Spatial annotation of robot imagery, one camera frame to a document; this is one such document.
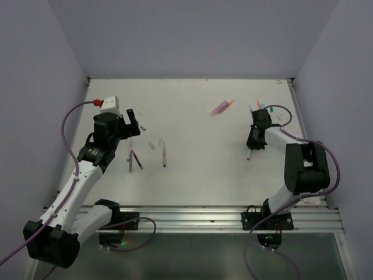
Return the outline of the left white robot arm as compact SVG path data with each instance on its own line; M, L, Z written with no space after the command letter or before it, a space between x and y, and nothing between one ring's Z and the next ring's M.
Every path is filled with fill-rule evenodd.
M101 110L95 115L94 131L79 151L75 167L56 200L37 222L28 221L23 228L27 251L31 258L61 268L69 268L81 245L99 228L115 229L121 222L119 205L107 199L98 200L88 216L77 218L82 204L93 186L115 157L119 142L140 135L132 109L126 111L130 123L122 115Z

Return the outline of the white blue-tipped marker pen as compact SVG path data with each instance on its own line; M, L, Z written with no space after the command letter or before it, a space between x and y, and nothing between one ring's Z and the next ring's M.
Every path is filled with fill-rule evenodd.
M162 158L163 158L163 167L167 167L167 156L166 156L165 142L163 142L163 145L162 145Z

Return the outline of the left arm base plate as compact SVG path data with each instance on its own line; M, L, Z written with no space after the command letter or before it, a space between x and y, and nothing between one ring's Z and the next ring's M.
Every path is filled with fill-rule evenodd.
M103 230L138 230L139 212L120 212L111 219L109 224L101 227Z

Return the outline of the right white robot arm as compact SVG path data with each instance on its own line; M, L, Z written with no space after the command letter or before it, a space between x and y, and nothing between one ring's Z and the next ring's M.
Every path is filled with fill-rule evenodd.
M270 145L284 155L284 186L264 201L259 215L261 225L273 229L280 223L280 215L290 211L292 201L329 187L328 162L323 147L286 135L281 125L272 123L267 110L253 111L252 119L248 149L260 151Z

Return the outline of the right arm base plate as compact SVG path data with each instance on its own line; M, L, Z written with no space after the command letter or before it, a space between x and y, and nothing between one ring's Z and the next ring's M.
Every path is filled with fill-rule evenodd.
M246 231L252 228L263 219L259 212L241 212L242 229ZM261 222L254 230L293 230L293 219L291 213L275 215L264 222Z

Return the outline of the grey marker pen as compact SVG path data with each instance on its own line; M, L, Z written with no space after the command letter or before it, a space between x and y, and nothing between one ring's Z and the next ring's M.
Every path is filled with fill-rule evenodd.
M129 162L129 155L130 155L130 146L129 146L129 140L126 140L126 162Z

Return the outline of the red pen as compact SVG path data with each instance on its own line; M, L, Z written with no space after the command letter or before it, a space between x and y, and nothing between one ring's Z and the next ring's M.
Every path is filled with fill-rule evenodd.
M132 154L132 156L135 158L135 161L137 162L139 168L140 168L141 170L143 170L143 166L142 166L140 160L138 159L138 157L137 157L137 155L136 155L136 153L135 153L135 151L134 151L133 149L131 149L131 154Z

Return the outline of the purple highlighter pen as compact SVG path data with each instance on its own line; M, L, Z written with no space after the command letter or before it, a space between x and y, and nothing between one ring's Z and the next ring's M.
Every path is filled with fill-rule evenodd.
M128 163L129 163L129 173L132 173L132 170L133 170L133 155L132 155L132 151L129 152Z

